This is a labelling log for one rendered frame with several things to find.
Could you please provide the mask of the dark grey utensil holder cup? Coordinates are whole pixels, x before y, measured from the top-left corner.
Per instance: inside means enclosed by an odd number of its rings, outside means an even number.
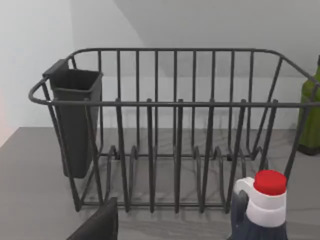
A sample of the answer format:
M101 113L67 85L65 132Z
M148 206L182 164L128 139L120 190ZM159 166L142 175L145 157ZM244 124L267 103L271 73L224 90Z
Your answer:
M70 69L65 59L59 59L43 76L49 78L56 100L101 100L103 74L99 71ZM92 161L85 108L81 105L62 105L60 114L72 176L83 179Z

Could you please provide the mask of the dark blue red-capped bottle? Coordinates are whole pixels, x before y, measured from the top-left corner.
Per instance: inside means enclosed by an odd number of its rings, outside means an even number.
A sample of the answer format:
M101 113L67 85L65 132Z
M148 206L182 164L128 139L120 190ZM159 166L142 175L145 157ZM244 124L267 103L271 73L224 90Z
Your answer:
M227 240L289 240L287 178L260 170L254 178L238 179L231 202L231 235Z

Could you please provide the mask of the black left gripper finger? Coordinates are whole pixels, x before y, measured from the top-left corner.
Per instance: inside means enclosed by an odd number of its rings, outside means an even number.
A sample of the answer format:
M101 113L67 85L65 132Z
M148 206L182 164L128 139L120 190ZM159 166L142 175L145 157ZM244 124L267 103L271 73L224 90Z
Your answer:
M118 240L118 205L112 197L66 240Z

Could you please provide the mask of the green bottle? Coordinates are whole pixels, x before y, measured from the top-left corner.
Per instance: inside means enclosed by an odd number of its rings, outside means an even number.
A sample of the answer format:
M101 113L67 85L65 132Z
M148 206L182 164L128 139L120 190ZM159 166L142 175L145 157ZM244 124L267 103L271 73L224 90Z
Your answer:
M311 96L315 83L306 80L301 88L301 103L307 102ZM305 155L320 154L320 107L311 107L300 135L297 150Z

